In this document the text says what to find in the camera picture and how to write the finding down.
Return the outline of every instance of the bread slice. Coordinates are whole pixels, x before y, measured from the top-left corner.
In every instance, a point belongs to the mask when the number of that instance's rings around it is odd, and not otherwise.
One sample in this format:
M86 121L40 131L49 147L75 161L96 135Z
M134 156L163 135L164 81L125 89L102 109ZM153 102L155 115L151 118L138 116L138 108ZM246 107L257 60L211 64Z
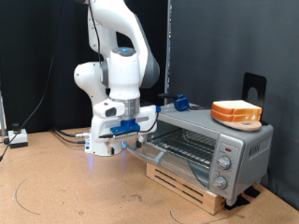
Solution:
M245 114L245 115L227 115L222 114L218 111L211 110L211 116L214 119L219 119L223 121L229 121L229 122L238 122L238 121L253 121L253 120L260 120L261 115L255 115L255 114Z
M261 115L262 109L242 100L214 102L212 109L226 115Z

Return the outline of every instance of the wooden table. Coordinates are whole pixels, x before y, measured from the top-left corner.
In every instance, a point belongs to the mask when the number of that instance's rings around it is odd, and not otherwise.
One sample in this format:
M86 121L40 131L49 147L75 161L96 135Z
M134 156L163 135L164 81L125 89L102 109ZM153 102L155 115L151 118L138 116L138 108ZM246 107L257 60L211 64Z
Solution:
M250 204L212 216L147 178L146 163L127 150L98 157L33 133L0 163L0 223L299 223L297 210L257 189Z

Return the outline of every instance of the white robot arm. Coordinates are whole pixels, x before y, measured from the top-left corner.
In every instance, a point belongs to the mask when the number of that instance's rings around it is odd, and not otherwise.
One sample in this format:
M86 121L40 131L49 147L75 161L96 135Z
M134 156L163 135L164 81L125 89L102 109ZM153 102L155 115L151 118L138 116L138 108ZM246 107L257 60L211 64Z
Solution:
M89 4L88 0L76 1ZM121 152L121 141L134 142L138 133L156 130L156 106L140 108L139 88L150 88L155 84L159 78L159 65L152 56L137 16L123 0L92 0L90 9L90 45L98 51L95 23L100 53L105 60L101 64L79 65L74 76L93 103L91 144L85 151L109 156ZM117 48L116 32L127 35L135 49ZM109 99L100 82L111 88Z

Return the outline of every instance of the black backdrop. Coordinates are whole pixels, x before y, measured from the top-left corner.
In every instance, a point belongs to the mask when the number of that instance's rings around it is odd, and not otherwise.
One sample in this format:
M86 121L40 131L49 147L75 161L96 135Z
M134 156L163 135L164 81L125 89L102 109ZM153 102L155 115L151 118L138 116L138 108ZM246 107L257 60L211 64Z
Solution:
M1 1L0 74L7 126L23 123L36 108L46 85L53 52L59 8L63 0ZM138 16L151 51L160 65L159 81L150 90L141 90L141 100L161 105L157 94L164 91L167 0L127 0ZM119 35L120 46L132 46ZM57 51L46 98L25 126L28 133L89 127L92 104L77 87L73 73L80 63L97 60L89 47L87 5L65 0Z
M170 92L211 106L241 99L246 72L266 77L274 136L263 184L299 209L299 1L172 3Z

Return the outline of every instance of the toaster oven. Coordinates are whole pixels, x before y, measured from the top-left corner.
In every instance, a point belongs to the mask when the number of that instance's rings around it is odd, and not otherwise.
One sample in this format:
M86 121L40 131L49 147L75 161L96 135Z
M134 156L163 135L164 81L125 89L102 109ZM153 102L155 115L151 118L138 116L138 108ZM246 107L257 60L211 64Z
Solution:
M240 193L266 174L272 135L271 125L243 132L218 123L210 110L178 112L165 105L157 131L148 134L142 147L128 150L233 205Z

